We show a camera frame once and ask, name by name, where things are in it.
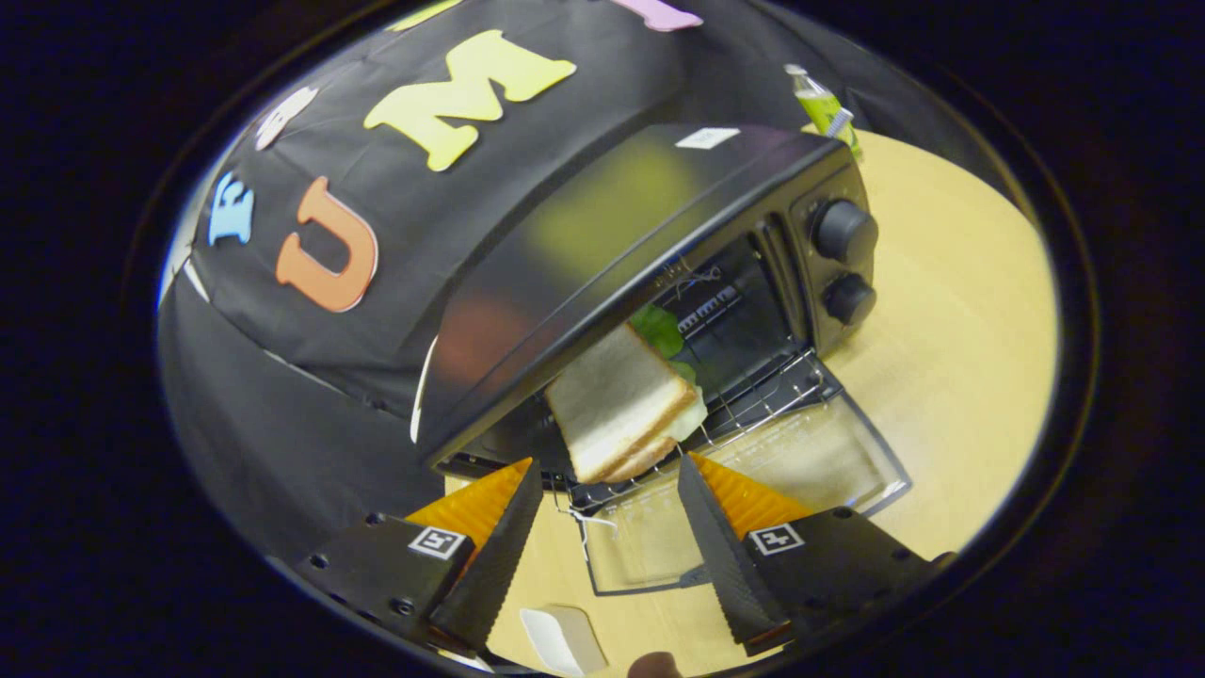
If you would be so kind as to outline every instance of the lettuce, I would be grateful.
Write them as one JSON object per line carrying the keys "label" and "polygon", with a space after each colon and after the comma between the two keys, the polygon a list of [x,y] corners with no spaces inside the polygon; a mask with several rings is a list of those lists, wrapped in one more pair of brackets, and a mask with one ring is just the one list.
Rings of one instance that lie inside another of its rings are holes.
{"label": "lettuce", "polygon": [[636,314],[631,316],[631,325],[645,337],[645,342],[660,352],[665,360],[678,355],[686,346],[677,328],[677,318],[659,306],[648,303],[636,311]]}

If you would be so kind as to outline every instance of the black knob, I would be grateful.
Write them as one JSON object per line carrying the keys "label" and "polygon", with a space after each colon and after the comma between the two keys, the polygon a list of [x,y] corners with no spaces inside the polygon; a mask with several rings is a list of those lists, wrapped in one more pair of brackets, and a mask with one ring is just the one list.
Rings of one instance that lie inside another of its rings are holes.
{"label": "black knob", "polygon": [[844,264],[866,260],[878,241],[878,224],[875,217],[858,208],[848,200],[837,200],[821,214],[816,225],[816,250],[822,257]]}
{"label": "black knob", "polygon": [[841,324],[858,324],[875,307],[875,288],[864,277],[851,272],[829,284],[824,291],[824,309]]}

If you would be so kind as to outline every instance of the black background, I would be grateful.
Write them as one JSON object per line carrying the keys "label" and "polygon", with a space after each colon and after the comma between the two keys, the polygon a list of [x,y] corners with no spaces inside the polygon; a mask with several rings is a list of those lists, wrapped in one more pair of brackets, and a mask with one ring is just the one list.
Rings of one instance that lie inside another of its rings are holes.
{"label": "black background", "polygon": [[[208,508],[141,379],[149,308],[119,313],[133,224],[175,152],[246,69],[364,5],[10,8],[6,618],[19,674],[413,671],[299,596]],[[1063,182],[1099,272],[1105,362],[1081,455],[1017,547],[919,625],[813,668],[1199,672],[1191,4],[830,5],[805,10],[917,72],[948,69]]]}

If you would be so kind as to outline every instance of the orange letter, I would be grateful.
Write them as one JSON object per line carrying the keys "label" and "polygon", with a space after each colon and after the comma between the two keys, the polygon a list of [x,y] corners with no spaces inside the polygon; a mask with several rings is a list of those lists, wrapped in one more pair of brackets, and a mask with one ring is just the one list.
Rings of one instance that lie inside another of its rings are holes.
{"label": "orange letter", "polygon": [[276,281],[292,284],[310,300],[331,312],[351,309],[360,302],[376,275],[376,234],[355,212],[327,193],[327,177],[313,179],[298,206],[298,223],[317,220],[347,246],[347,265],[335,272],[301,248],[301,236],[290,232],[276,259]]}

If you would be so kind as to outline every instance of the black fabric cover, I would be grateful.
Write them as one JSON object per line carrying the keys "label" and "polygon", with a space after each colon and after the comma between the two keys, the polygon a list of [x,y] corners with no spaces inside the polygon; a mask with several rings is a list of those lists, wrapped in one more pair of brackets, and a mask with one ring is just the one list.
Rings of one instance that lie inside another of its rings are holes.
{"label": "black fabric cover", "polygon": [[[766,4],[675,0],[699,28],[656,33],[605,0],[465,0],[402,33],[375,33],[296,87],[315,100],[265,151],[252,134],[221,161],[255,193],[251,240],[208,244],[213,185],[193,261],[211,302],[177,277],[159,316],[160,365],[182,446],[219,508],[260,549],[292,562],[366,512],[405,514],[437,496],[408,418],[441,302],[459,276],[576,169],[657,122],[798,129],[807,117],[784,63],[799,63],[856,113],[854,125],[946,155],[1003,181],[969,132],[916,83],[818,25]],[[363,126],[394,88],[447,81],[445,57],[499,29],[506,40],[577,71],[530,101],[472,124],[477,142],[443,172],[396,130]],[[296,207],[315,177],[364,217],[378,242],[376,275],[347,312],[280,284],[280,246],[342,267],[342,244]],[[328,389],[298,371],[321,378]]]}

